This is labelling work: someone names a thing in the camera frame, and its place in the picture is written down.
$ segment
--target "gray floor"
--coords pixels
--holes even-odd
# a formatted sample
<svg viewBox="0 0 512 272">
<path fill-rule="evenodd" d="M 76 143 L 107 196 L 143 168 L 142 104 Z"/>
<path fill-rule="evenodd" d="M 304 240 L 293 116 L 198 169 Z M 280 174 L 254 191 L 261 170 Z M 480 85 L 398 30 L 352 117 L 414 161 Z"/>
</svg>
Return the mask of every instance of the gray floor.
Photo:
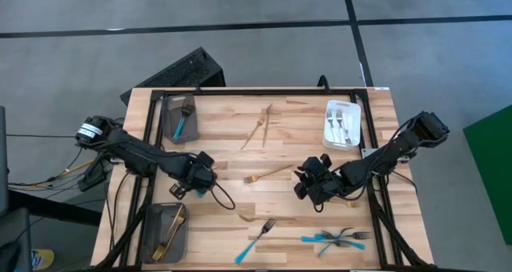
<svg viewBox="0 0 512 272">
<path fill-rule="evenodd" d="M 359 19 L 512 14 L 512 0 L 353 1 Z M 0 1 L 0 32 L 323 19 L 348 19 L 344 1 Z M 508 270 L 512 249 L 462 128 L 512 103 L 512 22 L 364 26 L 361 34 L 374 84 L 391 88 L 400 120 L 431 110 L 452 130 L 447 143 L 421 151 L 411 164 L 436 263 Z M 7 108 L 8 131 L 73 135 L 87 116 L 121 117 L 120 93 L 199 46 L 224 68 L 228 86 L 312 86 L 320 74 L 333 86 L 363 85 L 347 26 L 0 39 L 0 105 Z M 73 144 L 8 138 L 10 180 L 36 182 L 60 172 L 78 152 Z M 85 152 L 77 163 L 93 156 Z M 102 187 L 53 197 L 71 203 L 101 198 Z M 102 202 L 86 205 L 100 210 Z M 87 265 L 94 228 L 43 220 L 33 231 L 34 247 L 56 252 L 52 270 Z M 48 236 L 55 234 L 60 238 Z"/>
</svg>

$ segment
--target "silver fork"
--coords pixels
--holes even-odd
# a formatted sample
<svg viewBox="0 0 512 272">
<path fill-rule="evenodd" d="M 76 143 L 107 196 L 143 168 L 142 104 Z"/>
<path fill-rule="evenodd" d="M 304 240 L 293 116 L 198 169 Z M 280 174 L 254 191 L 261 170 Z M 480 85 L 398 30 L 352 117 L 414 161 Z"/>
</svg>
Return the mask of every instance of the silver fork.
<svg viewBox="0 0 512 272">
<path fill-rule="evenodd" d="M 333 111 L 328 110 L 327 111 L 327 121 L 330 123 L 330 132 L 333 134 L 333 138 L 335 142 L 340 142 L 339 139 L 337 139 L 337 134 L 334 131 L 334 124 L 333 124 L 334 116 Z"/>
<path fill-rule="evenodd" d="M 336 110 L 336 121 L 339 122 L 340 135 L 343 131 L 343 134 L 345 135 L 345 142 L 350 142 L 349 129 L 346 127 L 346 125 L 343 124 L 343 111 Z"/>
</svg>

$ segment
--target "wooden table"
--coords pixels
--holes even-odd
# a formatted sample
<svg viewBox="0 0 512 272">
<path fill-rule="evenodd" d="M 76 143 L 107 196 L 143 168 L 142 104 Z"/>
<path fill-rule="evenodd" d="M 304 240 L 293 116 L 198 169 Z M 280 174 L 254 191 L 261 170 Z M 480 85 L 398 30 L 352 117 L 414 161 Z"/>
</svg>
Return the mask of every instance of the wooden table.
<svg viewBox="0 0 512 272">
<path fill-rule="evenodd" d="M 151 89 L 134 89 L 126 113 L 124 130 L 138 138 L 143 136 L 150 94 Z M 398 128 L 391 93 L 386 89 L 368 88 L 368 95 L 378 143 L 379 146 L 383 146 Z M 308 198 L 297 199 L 293 188 L 298 179 L 291 168 L 250 185 L 242 183 L 242 179 L 246 176 L 287 163 L 300 166 L 309 156 L 320 156 L 322 153 L 330 155 L 334 166 L 349 160 L 360 159 L 357 149 L 340 151 L 327 149 L 322 145 L 322 118 L 326 103 L 330 99 L 349 101 L 348 97 L 332 95 L 196 96 L 200 139 L 173 145 L 164 138 L 162 143 L 169 151 L 198 153 L 204 150 L 214 158 L 218 166 L 215 170 L 218 174 L 218 183 L 235 200 L 237 209 L 236 211 L 224 210 L 214 201 L 211 193 L 204 198 L 199 198 L 194 192 L 188 193 L 182 200 L 190 213 L 187 256 L 178 264 L 144 265 L 143 268 L 148 270 L 379 268 L 374 239 L 362 241 L 366 245 L 364 251 L 352 247 L 331 247 L 322 258 L 317 258 L 317 252 L 323 248 L 323 244 L 303 243 L 300 240 L 301 236 L 313 236 L 322 229 L 335 232 L 342 227 L 353 226 L 356 230 L 372 231 L 370 208 L 365 197 L 357 201 L 355 208 L 349 208 L 340 202 L 328 202 L 325 204 L 324 211 L 319 214 L 313 210 L 313 205 Z M 271 103 L 273 103 L 272 115 L 265 148 L 262 148 L 263 129 L 260 127 L 246 148 L 240 150 L 260 113 Z M 151 143 L 156 137 L 159 105 L 160 102 L 155 110 Z M 362 128 L 366 131 L 364 117 Z M 397 171 L 410 177 L 408 165 L 398 165 Z M 115 192 L 124 174 L 124 166 L 114 168 L 109 186 L 110 203 L 114 203 Z M 168 192 L 173 183 L 173 179 L 160 171 L 157 174 L 153 203 L 176 202 Z M 134 177 L 128 177 L 120 190 L 114 229 L 116 239 L 120 237 L 126 226 L 133 185 Z M 391 176 L 388 190 L 398 230 L 421 258 L 432 262 L 414 188 L 400 178 Z M 139 204 L 142 202 L 143 195 L 144 193 L 141 193 Z M 265 222 L 265 220 L 244 222 L 237 213 L 248 217 L 283 216 L 295 220 L 278 222 L 271 232 L 256 244 L 241 266 L 237 266 L 234 264 L 234 258 L 259 234 Z M 383 234 L 387 244 L 388 262 L 392 263 L 389 236 L 385 229 Z M 110 226 L 105 207 L 92 265 L 100 262 L 108 253 L 109 239 Z M 137 242 L 138 230 L 132 238 L 128 264 L 134 263 Z"/>
</svg>

